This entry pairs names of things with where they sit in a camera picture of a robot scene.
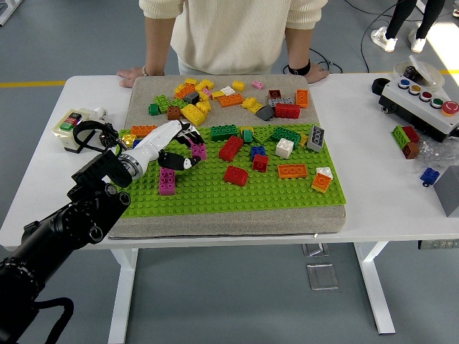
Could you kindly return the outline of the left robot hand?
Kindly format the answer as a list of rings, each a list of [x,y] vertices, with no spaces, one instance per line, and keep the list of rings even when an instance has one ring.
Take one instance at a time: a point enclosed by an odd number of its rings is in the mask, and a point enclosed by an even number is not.
[[[151,161],[157,161],[160,167],[184,171],[201,161],[200,157],[186,158],[176,153],[168,153],[164,148],[173,140],[191,147],[203,144],[199,131],[188,122],[172,120],[151,131],[134,149],[125,154],[125,160],[131,168],[134,179],[142,177]]]

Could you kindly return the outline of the person's right hand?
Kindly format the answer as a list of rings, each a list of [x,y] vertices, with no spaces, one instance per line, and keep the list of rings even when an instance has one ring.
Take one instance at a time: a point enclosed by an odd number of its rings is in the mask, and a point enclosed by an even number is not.
[[[118,70],[117,76],[121,77],[119,85],[125,88],[132,88],[137,78],[143,77],[143,69],[141,67],[132,67],[129,70]]]

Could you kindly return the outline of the person's left hand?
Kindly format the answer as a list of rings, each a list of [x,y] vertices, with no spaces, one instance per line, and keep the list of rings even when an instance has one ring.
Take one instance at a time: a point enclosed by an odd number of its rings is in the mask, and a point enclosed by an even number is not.
[[[329,76],[329,71],[324,70],[319,64],[311,63],[311,68],[305,78],[308,84],[319,82]]]

